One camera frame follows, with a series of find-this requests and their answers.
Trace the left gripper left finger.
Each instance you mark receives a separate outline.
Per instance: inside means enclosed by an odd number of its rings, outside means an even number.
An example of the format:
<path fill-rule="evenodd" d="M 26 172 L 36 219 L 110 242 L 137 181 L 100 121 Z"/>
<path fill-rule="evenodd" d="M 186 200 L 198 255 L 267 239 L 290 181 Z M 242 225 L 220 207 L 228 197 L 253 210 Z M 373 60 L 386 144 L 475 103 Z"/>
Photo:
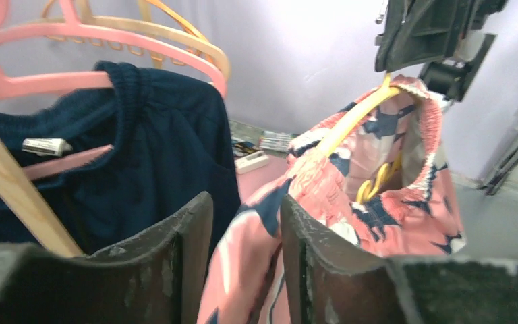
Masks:
<path fill-rule="evenodd" d="M 212 198 L 201 192 L 91 256 L 0 244 L 0 323 L 195 323 L 212 219 Z"/>

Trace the pink patterned shorts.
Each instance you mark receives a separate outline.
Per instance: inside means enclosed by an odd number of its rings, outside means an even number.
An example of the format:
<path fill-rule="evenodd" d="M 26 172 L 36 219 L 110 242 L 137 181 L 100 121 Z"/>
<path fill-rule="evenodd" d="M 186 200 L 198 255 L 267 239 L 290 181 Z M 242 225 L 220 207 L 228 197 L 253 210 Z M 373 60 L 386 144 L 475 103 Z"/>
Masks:
<path fill-rule="evenodd" d="M 290 323 L 279 209 L 292 196 L 316 221 L 380 257 L 452 254 L 466 243 L 442 145 L 442 109 L 417 78 L 331 155 L 317 149 L 356 102 L 294 138 L 287 170 L 240 206 L 210 261 L 199 323 Z"/>

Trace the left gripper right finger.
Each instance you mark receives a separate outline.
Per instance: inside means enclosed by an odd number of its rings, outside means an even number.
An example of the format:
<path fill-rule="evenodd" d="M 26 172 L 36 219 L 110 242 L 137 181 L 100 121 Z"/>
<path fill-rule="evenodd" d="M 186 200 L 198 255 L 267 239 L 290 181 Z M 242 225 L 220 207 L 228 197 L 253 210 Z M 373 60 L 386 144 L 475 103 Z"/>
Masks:
<path fill-rule="evenodd" d="M 290 196 L 281 230 L 292 323 L 518 323 L 518 258 L 382 258 L 318 223 Z"/>

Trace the yellow hanger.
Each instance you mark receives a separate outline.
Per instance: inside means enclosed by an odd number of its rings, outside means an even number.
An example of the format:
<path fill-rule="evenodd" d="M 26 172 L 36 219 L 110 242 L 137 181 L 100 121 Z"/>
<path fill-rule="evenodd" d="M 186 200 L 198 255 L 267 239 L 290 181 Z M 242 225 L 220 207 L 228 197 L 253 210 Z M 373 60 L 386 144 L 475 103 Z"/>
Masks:
<path fill-rule="evenodd" d="M 386 73 L 382 85 L 373 93 L 361 100 L 355 110 L 348 111 L 328 134 L 318 143 L 316 149 L 327 157 L 331 156 L 335 149 L 350 134 L 352 129 L 358 127 L 382 102 L 401 94 L 402 90 L 391 86 L 391 74 Z M 376 196 L 381 187 L 401 169 L 401 154 L 392 163 L 382 165 L 374 180 L 366 180 L 358 189 L 356 201 L 359 204 L 369 201 Z"/>

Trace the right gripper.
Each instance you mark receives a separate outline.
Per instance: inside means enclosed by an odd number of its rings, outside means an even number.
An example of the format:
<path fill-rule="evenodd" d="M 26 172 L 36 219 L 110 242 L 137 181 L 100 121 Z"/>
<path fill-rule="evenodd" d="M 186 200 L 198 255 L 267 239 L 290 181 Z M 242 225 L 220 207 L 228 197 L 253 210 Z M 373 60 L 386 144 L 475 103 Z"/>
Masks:
<path fill-rule="evenodd" d="M 375 38 L 374 71 L 427 63 L 419 78 L 428 90 L 446 101 L 461 102 L 496 38 L 482 28 L 506 4 L 507 0 L 388 1 L 384 31 Z"/>

